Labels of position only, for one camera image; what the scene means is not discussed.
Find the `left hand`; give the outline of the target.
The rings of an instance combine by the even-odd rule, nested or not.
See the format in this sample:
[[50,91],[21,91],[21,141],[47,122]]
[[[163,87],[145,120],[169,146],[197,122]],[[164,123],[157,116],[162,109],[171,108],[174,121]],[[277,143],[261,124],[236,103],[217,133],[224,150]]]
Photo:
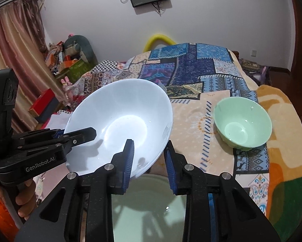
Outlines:
[[[36,183],[33,179],[24,182],[25,188],[16,197],[16,204],[20,206],[18,209],[18,215],[25,220],[29,219],[32,211],[37,207],[36,203]],[[0,200],[6,201],[3,189],[0,187]]]

